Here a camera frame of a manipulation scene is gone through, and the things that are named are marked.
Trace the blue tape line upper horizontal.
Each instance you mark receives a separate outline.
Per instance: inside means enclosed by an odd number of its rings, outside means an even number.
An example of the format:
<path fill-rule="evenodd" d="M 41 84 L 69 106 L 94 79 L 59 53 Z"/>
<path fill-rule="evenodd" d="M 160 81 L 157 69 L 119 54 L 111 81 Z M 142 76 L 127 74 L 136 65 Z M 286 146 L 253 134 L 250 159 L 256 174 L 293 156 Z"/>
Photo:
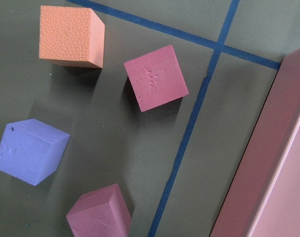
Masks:
<path fill-rule="evenodd" d="M 258 56 L 256 54 L 252 54 L 246 51 L 243 51 L 241 49 L 237 49 L 231 46 L 228 46 L 225 44 L 227 35 L 229 33 L 229 30 L 231 28 L 231 24 L 233 22 L 235 13 L 237 11 L 239 1 L 233 0 L 230 3 L 229 9 L 227 11 L 225 20 L 222 24 L 222 28 L 218 37 L 217 41 L 213 41 L 204 37 L 200 37 L 191 33 L 188 33 L 186 31 L 182 31 L 155 21 L 148 20 L 146 18 L 142 18 L 140 16 L 130 14 L 128 12 L 124 12 L 106 5 L 102 5 L 90 0 L 72 0 L 71 3 L 74 3 L 76 5 L 82 6 L 82 7 L 88 7 L 93 10 L 96 10 L 98 12 L 119 18 L 121 20 L 125 20 L 137 25 L 141 25 L 143 27 L 177 37 L 179 39 L 192 42 L 204 47 L 208 47 L 210 49 L 218 50 L 222 53 L 229 54 L 231 56 L 241 58 L 274 70 L 279 70 L 281 63 L 267 59 L 265 57 Z"/>

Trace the pink plastic bin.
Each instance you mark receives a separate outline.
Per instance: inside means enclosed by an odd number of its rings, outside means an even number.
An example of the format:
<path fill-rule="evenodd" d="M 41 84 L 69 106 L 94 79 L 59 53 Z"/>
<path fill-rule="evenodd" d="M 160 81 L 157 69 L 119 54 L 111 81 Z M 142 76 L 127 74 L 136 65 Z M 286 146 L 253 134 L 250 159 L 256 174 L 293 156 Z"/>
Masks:
<path fill-rule="evenodd" d="M 300 48 L 281 63 L 211 236 L 300 237 Z"/>

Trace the maroon foam block lower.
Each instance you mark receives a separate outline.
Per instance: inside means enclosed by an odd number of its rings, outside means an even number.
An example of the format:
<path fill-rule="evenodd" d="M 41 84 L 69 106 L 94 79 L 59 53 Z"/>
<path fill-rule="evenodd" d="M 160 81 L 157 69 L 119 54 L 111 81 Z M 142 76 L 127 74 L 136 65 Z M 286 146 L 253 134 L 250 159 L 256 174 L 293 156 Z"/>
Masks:
<path fill-rule="evenodd" d="M 118 184 L 81 195 L 66 218 L 75 237 L 127 237 L 131 224 Z"/>

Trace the maroon foam block upper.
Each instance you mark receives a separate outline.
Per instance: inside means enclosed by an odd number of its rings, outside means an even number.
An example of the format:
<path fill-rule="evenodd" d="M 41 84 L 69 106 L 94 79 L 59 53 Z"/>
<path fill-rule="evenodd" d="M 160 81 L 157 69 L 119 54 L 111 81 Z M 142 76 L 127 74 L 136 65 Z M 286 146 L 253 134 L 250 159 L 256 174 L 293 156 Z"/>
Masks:
<path fill-rule="evenodd" d="M 142 112 L 189 94 L 172 45 L 124 62 L 124 67 Z"/>

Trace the orange foam block right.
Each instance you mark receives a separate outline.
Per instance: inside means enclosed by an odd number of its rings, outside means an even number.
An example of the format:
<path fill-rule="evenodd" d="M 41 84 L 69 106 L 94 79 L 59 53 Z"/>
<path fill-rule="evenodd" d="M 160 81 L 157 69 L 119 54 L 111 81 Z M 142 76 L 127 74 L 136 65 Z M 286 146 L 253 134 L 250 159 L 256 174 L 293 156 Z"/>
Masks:
<path fill-rule="evenodd" d="M 39 58 L 60 66 L 102 68 L 105 24 L 91 8 L 42 5 Z"/>

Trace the blue tape line far right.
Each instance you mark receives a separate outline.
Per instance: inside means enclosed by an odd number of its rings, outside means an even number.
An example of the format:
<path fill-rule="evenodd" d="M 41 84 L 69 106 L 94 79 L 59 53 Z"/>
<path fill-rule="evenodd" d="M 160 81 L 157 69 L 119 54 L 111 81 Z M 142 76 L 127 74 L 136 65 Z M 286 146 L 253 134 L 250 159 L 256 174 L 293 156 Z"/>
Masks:
<path fill-rule="evenodd" d="M 163 216 L 164 210 L 166 208 L 166 205 L 168 203 L 174 182 L 176 180 L 176 176 L 178 174 L 182 159 L 184 157 L 184 154 L 186 152 L 189 140 L 191 138 L 195 123 L 197 121 L 199 112 L 201 110 L 205 95 L 207 93 L 208 86 L 211 82 L 211 79 L 213 77 L 214 71 L 216 69 L 220 54 L 222 53 L 222 48 L 224 47 L 224 43 L 226 41 L 228 32 L 230 30 L 232 21 L 234 19 L 235 13 L 237 11 L 239 0 L 233 0 L 230 3 L 229 9 L 227 11 L 224 23 L 222 24 L 221 31 L 219 33 L 215 48 L 213 50 L 212 56 L 210 58 L 208 69 L 205 78 L 202 80 L 199 92 L 197 94 L 196 101 L 194 103 L 194 106 L 192 108 L 192 112 L 189 118 L 189 121 L 187 123 L 186 129 L 184 131 L 182 140 L 179 144 L 173 166 L 171 169 L 171 173 L 169 175 L 169 178 L 165 184 L 163 193 L 161 195 L 157 210 L 155 212 L 154 218 L 151 223 L 151 227 L 148 232 L 149 237 L 154 237 L 156 235 L 157 229 L 159 227 L 161 218 Z"/>

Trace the maroon foam block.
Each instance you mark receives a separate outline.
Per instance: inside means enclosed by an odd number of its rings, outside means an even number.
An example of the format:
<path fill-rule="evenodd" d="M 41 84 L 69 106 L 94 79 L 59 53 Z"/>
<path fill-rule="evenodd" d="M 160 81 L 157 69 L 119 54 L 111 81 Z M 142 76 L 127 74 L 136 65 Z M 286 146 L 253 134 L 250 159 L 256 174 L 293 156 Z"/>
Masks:
<path fill-rule="evenodd" d="M 131 224 L 118 184 L 81 195 L 66 218 L 75 237 L 127 237 Z"/>
<path fill-rule="evenodd" d="M 124 67 L 142 112 L 189 94 L 172 45 L 124 62 Z"/>

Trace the purple foam block right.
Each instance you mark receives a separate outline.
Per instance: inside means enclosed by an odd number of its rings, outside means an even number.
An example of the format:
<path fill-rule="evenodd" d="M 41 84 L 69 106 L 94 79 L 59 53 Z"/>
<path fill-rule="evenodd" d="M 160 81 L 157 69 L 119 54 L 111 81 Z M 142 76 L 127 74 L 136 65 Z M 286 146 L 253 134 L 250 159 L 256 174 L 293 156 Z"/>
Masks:
<path fill-rule="evenodd" d="M 0 171 L 36 186 L 57 170 L 69 138 L 36 119 L 8 123 L 0 142 Z"/>

